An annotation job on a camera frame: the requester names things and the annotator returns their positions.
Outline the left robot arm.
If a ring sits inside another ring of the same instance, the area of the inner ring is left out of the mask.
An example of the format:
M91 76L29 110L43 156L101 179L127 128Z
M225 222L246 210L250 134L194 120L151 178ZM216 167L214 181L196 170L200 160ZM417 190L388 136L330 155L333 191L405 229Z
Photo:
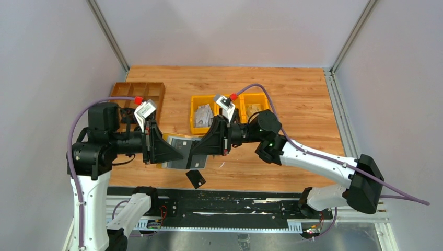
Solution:
M141 97L133 101L138 131L118 132L121 108L115 98L105 98L83 109L88 125L78 139L68 135L66 158L74 194L71 250L126 250L131 232L144 214L166 215L156 188L137 187L116 218L106 221L107 190L119 154L141 153L146 164L183 158L163 139L155 120L156 104Z

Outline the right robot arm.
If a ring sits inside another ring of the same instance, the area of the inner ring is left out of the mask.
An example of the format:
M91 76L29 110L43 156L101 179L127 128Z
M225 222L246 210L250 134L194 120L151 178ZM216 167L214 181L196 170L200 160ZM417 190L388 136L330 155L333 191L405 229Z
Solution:
M355 159L302 146L280 134L281 128L270 110L260 111L248 123L230 123L217 115L209 131L193 141L189 157L225 156L233 147L257 142L255 153L262 161L299 167L335 181L333 186L308 187L303 191L298 207L304 214L340 206L350 206L365 214L377 211L384 178L371 156L362 154Z

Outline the yellow leather card holder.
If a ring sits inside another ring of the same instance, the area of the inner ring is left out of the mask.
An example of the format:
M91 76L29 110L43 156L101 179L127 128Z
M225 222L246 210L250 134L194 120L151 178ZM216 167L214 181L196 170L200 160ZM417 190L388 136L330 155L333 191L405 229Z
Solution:
M208 159L207 155L192 155L191 165L188 167L191 145L194 141L199 141L203 137L202 135L165 133L162 137L183 155L183 159L156 164L157 168L177 170L205 168Z

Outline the grey credit card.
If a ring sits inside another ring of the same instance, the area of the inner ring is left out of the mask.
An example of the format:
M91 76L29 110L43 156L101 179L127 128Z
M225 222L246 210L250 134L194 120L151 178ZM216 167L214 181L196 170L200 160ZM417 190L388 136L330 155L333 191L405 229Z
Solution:
M195 189L199 189L202 185L206 183L206 180L199 172L199 170L190 170L186 172L186 176Z

